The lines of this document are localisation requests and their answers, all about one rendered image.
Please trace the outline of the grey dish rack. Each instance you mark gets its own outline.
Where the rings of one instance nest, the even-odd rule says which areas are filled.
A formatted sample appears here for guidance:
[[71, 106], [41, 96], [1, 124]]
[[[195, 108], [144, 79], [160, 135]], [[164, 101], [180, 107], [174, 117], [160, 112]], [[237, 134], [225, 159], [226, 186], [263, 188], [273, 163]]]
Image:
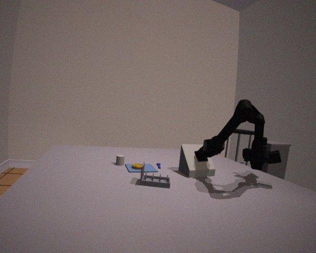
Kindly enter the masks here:
[[170, 188], [170, 177], [167, 175], [167, 177], [160, 176], [154, 176], [154, 174], [151, 175], [144, 175], [144, 164], [143, 162], [141, 166], [141, 181], [140, 185], [142, 186], [151, 186], [151, 187], [160, 187], [160, 188]]

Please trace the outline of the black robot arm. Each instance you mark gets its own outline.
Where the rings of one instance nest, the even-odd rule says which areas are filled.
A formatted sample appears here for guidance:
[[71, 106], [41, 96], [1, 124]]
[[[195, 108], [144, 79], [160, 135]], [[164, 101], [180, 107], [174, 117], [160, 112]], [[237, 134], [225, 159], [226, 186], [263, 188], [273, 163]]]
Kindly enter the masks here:
[[225, 141], [236, 130], [242, 122], [255, 124], [254, 140], [252, 148], [243, 149], [244, 161], [250, 161], [250, 165], [262, 166], [264, 163], [281, 162], [279, 150], [268, 152], [263, 145], [264, 116], [251, 104], [249, 100], [241, 100], [235, 108], [234, 115], [222, 129], [222, 131], [212, 139], [204, 140], [204, 145], [194, 151], [198, 162], [208, 161], [208, 157], [220, 154], [224, 150]]

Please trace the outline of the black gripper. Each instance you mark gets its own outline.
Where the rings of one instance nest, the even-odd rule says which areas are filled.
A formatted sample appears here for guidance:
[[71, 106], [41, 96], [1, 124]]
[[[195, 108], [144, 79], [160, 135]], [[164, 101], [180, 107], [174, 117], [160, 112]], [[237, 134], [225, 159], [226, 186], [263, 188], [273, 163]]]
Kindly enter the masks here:
[[[266, 145], [267, 144], [267, 137], [263, 137], [263, 145]], [[257, 165], [254, 165], [254, 166], [251, 166], [252, 169], [254, 170], [262, 170], [263, 166], [257, 166]]]

